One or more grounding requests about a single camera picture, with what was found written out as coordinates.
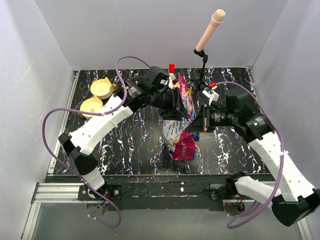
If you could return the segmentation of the pink pet food bag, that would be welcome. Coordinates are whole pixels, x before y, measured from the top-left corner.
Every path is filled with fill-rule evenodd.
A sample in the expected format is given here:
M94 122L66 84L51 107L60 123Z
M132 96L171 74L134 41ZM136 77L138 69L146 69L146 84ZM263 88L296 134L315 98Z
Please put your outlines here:
M196 109L187 82L181 74L178 75L177 89L181 95L187 118L181 121L165 120L162 128L163 139L172 160L193 160L200 134L186 131L188 125L196 118Z

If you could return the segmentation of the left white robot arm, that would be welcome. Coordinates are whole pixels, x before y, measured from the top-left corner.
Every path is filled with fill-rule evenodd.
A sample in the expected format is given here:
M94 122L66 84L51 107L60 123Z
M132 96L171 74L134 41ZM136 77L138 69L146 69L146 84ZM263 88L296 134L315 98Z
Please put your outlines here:
M158 108L164 120L189 119L187 98L189 91L179 81L171 85L169 76L146 78L138 76L118 85L106 104L83 126L71 133L63 133L58 140L78 174L89 188L95 200L106 196L107 184L92 152L96 145L114 128L146 106Z

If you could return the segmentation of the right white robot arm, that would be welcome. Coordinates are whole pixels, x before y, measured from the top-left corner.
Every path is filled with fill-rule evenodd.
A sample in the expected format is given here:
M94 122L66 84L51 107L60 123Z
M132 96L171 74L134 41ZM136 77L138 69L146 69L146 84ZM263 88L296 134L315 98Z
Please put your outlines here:
M284 149L284 141L268 118L249 107L203 105L186 132L212 133L216 127L233 127L262 159L276 180L270 187L239 172L226 179L232 199L247 196L270 208L284 226L291 226L320 207L320 191L299 171Z

